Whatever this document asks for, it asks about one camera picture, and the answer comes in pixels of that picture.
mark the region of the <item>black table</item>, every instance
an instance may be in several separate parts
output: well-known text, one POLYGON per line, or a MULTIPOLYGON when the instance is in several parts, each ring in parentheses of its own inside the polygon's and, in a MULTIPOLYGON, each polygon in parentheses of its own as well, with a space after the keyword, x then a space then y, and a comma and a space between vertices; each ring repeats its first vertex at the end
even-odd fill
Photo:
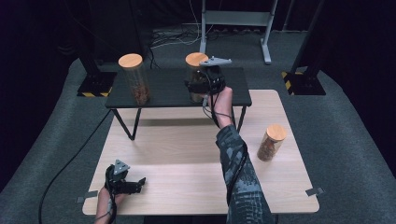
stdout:
MULTIPOLYGON (((186 69, 153 69, 148 70, 148 85, 150 89, 150 100, 145 105, 138 105, 132 96, 132 93, 126 83, 122 71, 119 71, 113 84, 111 93, 108 95, 106 108, 113 111, 114 115, 120 122, 124 131, 131 140, 136 136, 136 130, 139 123, 142 108, 151 107, 190 107, 202 106, 202 103, 194 103, 184 85, 184 79, 187 74, 186 69), (131 134, 118 112, 118 108, 138 108, 136 119, 134 121, 134 132, 131 134)), ((225 76, 227 86, 233 89, 233 106, 242 106, 241 117, 239 119, 237 130, 240 131, 247 106, 251 106, 250 93, 243 68, 221 68, 225 76)))

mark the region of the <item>sleeve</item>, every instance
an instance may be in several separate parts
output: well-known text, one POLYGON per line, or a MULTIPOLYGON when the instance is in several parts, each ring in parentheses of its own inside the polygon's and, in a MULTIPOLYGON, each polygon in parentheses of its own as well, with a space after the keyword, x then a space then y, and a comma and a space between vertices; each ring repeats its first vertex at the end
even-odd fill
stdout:
POLYGON ((235 127, 229 125, 221 129, 216 144, 220 150, 224 182, 231 194, 227 223, 274 223, 248 148, 235 127))

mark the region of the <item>gray carpet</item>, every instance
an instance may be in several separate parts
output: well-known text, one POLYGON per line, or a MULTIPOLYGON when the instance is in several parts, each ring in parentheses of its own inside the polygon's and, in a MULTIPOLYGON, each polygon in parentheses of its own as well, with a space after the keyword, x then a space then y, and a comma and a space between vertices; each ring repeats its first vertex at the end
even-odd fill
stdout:
MULTIPOLYGON (((233 64, 227 66, 244 67, 250 89, 278 91, 312 184, 326 190, 318 196, 318 212, 281 215, 279 222, 395 223, 395 178, 341 88, 319 73, 325 96, 287 94, 280 74, 291 69, 304 36, 272 32, 272 65, 263 62, 260 35, 221 37, 209 41, 206 48, 209 56, 232 59, 233 64)), ((199 42, 167 45, 153 52, 161 68, 184 68, 185 56, 198 49, 199 42)), ((115 64, 100 68, 118 70, 115 64)), ((39 202, 46 186, 106 115, 106 98, 76 96, 84 77, 84 68, 76 60, 46 127, 0 194, 0 223, 38 222, 39 202)), ((75 198, 89 188, 112 118, 110 113, 49 189, 42 210, 43 223, 93 223, 93 217, 82 214, 82 203, 75 203, 75 198)), ((140 224, 143 217, 119 216, 117 221, 140 224)))

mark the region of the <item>cork lid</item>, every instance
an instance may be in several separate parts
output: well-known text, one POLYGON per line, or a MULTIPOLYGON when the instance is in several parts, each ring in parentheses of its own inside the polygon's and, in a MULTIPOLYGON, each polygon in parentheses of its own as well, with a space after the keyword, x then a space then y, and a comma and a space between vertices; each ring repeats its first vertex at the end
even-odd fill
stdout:
POLYGON ((126 54, 119 59, 119 65, 123 68, 134 68, 142 62, 143 58, 138 54, 126 54))
POLYGON ((198 67, 200 62, 206 60, 209 60, 209 58, 206 56, 206 54, 200 52, 191 53, 186 57, 186 63, 189 66, 194 66, 194 67, 198 67))
POLYGON ((279 124, 271 124, 267 128, 268 137, 278 142, 286 138, 286 130, 279 124))

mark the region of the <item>metal rack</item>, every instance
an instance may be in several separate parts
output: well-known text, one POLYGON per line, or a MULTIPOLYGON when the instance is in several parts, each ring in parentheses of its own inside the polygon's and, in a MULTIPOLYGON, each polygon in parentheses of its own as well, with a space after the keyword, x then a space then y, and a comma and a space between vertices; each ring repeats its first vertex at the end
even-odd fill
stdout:
POLYGON ((274 21, 276 5, 277 0, 274 0, 270 12, 216 11, 206 10, 206 0, 202 0, 202 38, 199 51, 205 53, 206 50, 207 24, 266 26, 264 38, 261 38, 260 42, 264 61, 266 64, 271 64, 267 43, 274 21))

